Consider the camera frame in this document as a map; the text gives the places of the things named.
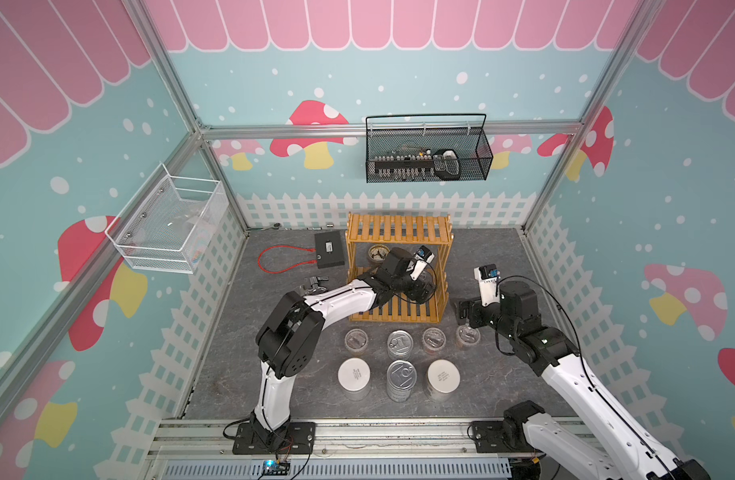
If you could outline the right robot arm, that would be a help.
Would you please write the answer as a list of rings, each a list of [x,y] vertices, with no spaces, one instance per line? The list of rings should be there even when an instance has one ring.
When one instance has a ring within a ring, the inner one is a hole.
[[[469,326],[489,326],[505,339],[509,355],[559,393],[599,446],[559,424],[543,407],[525,400],[495,424],[499,445],[517,452],[533,449],[579,479],[707,479],[694,459],[681,459],[651,435],[595,378],[577,339],[543,324],[537,282],[521,275],[497,277],[491,266],[477,272],[479,298],[457,308]]]

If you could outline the brown tape roll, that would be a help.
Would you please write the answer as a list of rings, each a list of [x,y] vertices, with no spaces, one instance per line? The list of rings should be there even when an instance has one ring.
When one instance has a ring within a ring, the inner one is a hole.
[[[391,248],[385,244],[373,244],[367,250],[367,260],[371,265],[381,265],[387,259]]]

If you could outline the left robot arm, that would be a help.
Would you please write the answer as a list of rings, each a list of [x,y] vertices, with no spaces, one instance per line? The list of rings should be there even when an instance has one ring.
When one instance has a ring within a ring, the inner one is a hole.
[[[415,303],[429,301],[435,285],[423,281],[421,274],[434,261],[435,253],[427,246],[414,254],[395,247],[381,265],[340,288],[307,296],[291,291],[282,297],[256,336],[262,381],[250,425],[270,449],[286,439],[295,380],[313,359],[323,331],[397,296]]]

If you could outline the orange label seed jar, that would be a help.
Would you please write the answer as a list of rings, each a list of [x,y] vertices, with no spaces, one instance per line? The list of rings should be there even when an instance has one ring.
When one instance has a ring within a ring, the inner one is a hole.
[[[353,356],[362,356],[368,350],[369,335],[361,328],[353,328],[345,335],[347,352]]]

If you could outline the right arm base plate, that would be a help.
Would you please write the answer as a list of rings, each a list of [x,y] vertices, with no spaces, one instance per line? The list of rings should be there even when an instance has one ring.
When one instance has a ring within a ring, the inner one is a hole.
[[[525,443],[521,430],[513,420],[473,421],[467,428],[467,436],[475,443],[477,453],[522,452]]]

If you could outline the red label seed jar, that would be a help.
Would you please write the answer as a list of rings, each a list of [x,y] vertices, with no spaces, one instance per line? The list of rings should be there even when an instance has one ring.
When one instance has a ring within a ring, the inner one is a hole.
[[[447,336],[445,332],[437,327],[427,328],[421,334],[421,347],[423,351],[429,355],[437,355],[443,351],[447,344]]]

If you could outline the white lid green can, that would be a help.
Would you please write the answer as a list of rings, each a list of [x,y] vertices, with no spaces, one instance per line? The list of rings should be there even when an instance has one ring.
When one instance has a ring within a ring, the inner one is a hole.
[[[338,370],[338,381],[349,400],[361,401],[371,390],[371,368],[362,358],[349,358]]]

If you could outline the metal faucet part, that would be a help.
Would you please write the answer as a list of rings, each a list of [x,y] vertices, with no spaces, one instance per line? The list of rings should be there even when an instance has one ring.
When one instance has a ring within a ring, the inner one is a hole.
[[[328,291],[326,283],[329,278],[324,276],[311,276],[305,279],[304,283],[297,288],[297,292],[301,296],[318,295]]]

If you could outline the wooden two-tier shelf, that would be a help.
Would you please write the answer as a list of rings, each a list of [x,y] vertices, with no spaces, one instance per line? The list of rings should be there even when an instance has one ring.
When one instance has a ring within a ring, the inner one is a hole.
[[[401,216],[351,213],[347,221],[346,249],[348,258],[348,279],[369,270],[368,266],[358,264],[358,246],[383,244],[399,246],[413,253],[419,246],[427,246],[435,253],[433,272],[435,275],[435,295],[423,305],[411,304],[403,297],[393,298],[388,304],[369,312],[354,315],[352,320],[438,324],[443,320],[449,291],[445,266],[453,247],[453,224],[451,218],[433,216]]]

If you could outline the black box device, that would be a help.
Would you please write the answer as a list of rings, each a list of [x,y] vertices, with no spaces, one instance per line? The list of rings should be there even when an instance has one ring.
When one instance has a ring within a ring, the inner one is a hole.
[[[341,231],[323,231],[315,235],[315,250],[319,269],[346,264],[344,240]]]

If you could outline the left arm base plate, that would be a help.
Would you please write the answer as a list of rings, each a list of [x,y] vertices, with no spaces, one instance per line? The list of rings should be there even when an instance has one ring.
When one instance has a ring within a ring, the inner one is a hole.
[[[275,431],[265,430],[260,422],[246,422],[238,427],[232,453],[308,455],[314,450],[316,432],[315,422],[287,422]]]

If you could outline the green circuit board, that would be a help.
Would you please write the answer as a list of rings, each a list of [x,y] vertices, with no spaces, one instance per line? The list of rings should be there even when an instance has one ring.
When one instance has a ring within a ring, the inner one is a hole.
[[[291,472],[291,463],[283,460],[266,460],[262,465],[261,476],[287,476]]]

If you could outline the tall green label can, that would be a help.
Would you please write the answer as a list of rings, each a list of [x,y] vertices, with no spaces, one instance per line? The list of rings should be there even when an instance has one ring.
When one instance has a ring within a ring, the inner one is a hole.
[[[409,400],[417,384],[417,368],[407,360],[395,360],[387,368],[387,396],[403,403]]]

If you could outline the small clear seed jar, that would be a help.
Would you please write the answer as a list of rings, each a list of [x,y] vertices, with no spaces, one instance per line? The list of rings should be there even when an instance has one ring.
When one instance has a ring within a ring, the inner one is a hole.
[[[455,332],[455,343],[461,349],[471,349],[481,342],[479,329],[471,328],[469,325],[460,325]]]

